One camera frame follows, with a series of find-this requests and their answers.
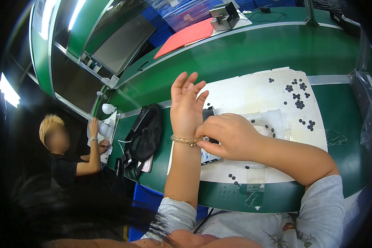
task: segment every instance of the blonde hair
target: blonde hair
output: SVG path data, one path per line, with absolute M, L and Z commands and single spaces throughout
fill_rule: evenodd
M 61 124 L 64 125 L 64 121 L 57 115 L 50 114 L 46 115 L 44 117 L 44 120 L 40 123 L 40 129 L 39 129 L 39 137 L 40 141 L 43 143 L 43 145 L 48 149 L 44 142 L 45 134 L 47 133 L 47 130 L 54 124 Z

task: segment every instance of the green workbench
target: green workbench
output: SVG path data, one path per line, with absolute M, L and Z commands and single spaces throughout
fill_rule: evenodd
M 281 19 L 282 22 L 300 22 L 306 17 L 304 8 L 283 7 L 272 10 L 287 14 Z M 324 11 L 316 10 L 316 20 L 334 25 L 329 14 Z M 152 102 L 168 100 L 170 86 L 183 71 L 197 71 L 199 80 L 206 80 L 207 83 L 285 66 L 304 71 L 308 76 L 345 75 L 355 66 L 358 45 L 358 39 L 334 27 L 296 24 L 278 26 L 273 23 L 272 26 L 200 42 L 152 62 L 150 59 L 155 53 L 147 54 L 124 72 L 119 83 L 125 83 L 111 94 L 108 102 L 117 106 L 121 112 L 129 112 Z M 135 67 L 140 67 L 147 59 L 150 64 L 156 63 L 150 67 L 147 64 L 149 68 L 138 73 Z M 372 75 L 372 56 L 367 71 Z M 312 89 L 325 129 L 347 138 L 346 144 L 328 146 L 328 152 L 339 167 L 343 178 L 343 194 L 348 197 L 367 184 L 365 149 L 359 145 L 361 114 L 348 84 L 312 85 Z M 100 119 L 107 117 L 100 110 L 102 103 L 98 102 L 97 108 Z M 114 167 L 115 159 L 122 156 L 116 140 L 124 140 L 136 117 L 133 115 L 119 119 L 112 155 L 108 160 L 110 167 Z M 140 176 L 141 184 L 159 192 L 164 191 L 167 178 L 172 143 L 170 125 L 169 108 L 165 108 L 161 145 L 154 155 L 151 172 Z M 199 204 L 232 211 L 290 212 L 299 210 L 303 193 L 304 187 L 295 181 L 266 184 L 262 207 L 256 210 L 245 206 L 246 185 L 201 181 Z

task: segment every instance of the red folder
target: red folder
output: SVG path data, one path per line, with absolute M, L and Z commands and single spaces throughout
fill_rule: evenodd
M 154 56 L 154 59 L 172 52 L 179 47 L 183 47 L 186 44 L 210 37 L 213 30 L 213 27 L 211 25 L 212 19 L 213 18 L 209 18 L 204 21 L 195 23 L 189 27 L 182 29 L 176 34 L 171 35 L 161 47 L 156 56 Z

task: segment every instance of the bracelet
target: bracelet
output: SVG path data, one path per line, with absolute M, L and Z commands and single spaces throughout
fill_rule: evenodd
M 174 135 L 171 135 L 171 140 L 176 142 L 181 142 L 185 144 L 190 144 L 190 146 L 195 146 L 197 142 L 206 140 L 205 137 L 199 137 L 199 138 L 178 138 Z

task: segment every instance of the black bag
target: black bag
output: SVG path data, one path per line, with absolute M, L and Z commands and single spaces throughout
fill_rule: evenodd
M 121 163 L 128 177 L 135 177 L 135 179 L 139 177 L 142 165 L 138 167 L 138 162 L 143 164 L 154 154 L 160 146 L 162 132 L 163 119 L 160 106 L 156 103 L 143 106 L 125 138 L 125 141 L 131 142 L 124 146 Z

